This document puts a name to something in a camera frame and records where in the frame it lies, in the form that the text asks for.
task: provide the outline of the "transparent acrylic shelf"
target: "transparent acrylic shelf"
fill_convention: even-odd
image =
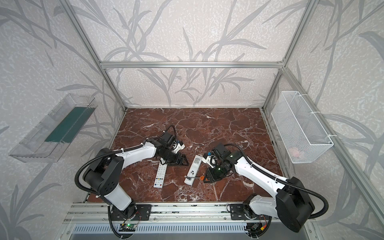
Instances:
[[[92,97],[68,94],[9,155],[22,162],[57,162],[96,107]]]
[[[319,119],[298,91],[282,91],[272,118],[293,163],[315,161],[333,146]]]

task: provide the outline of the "red wire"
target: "red wire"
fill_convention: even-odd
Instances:
[[[266,223],[266,219],[265,219],[265,216],[263,215],[263,218],[264,218],[264,220],[265,220],[265,226],[267,225],[267,223]]]
[[[139,214],[140,215],[140,219],[139,219],[139,221],[137,222],[137,225],[136,225],[136,228],[137,228],[137,226],[139,225],[139,222],[141,221],[141,214],[139,212],[136,212],[135,214]]]

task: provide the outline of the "green strip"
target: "green strip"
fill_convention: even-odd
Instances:
[[[75,107],[45,139],[45,142],[71,143],[95,108]]]

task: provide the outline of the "red marble surface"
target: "red marble surface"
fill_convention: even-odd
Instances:
[[[128,109],[112,148],[137,145],[145,137],[158,136],[170,124],[176,126],[177,139],[185,144],[181,152],[189,162],[196,154],[203,155],[220,142],[236,143],[253,161],[282,175],[258,108]],[[163,188],[154,188],[158,165],[159,160],[151,158],[128,166],[120,176],[121,187],[136,202],[225,202],[244,201],[251,193],[269,196],[261,187],[236,173],[213,184],[196,179],[189,186],[184,183],[189,167],[184,166],[168,166]],[[201,163],[197,175],[204,175],[206,169],[207,165]],[[100,199],[90,195],[88,201],[99,202]]]

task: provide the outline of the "black mounting plate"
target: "black mounting plate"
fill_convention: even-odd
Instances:
[[[249,220],[249,218],[245,216],[243,204],[229,204],[229,211],[232,220]],[[259,221],[259,219],[260,216],[257,215],[255,220]]]
[[[136,207],[137,207],[137,212],[139,212],[140,214],[136,214],[131,220],[132,221],[148,221],[149,220],[149,216],[151,214],[151,208],[152,208],[152,205],[151,204],[136,204]],[[114,211],[113,213],[111,213],[111,220],[112,221],[124,221],[123,218],[121,218],[119,215],[118,215],[118,212]]]

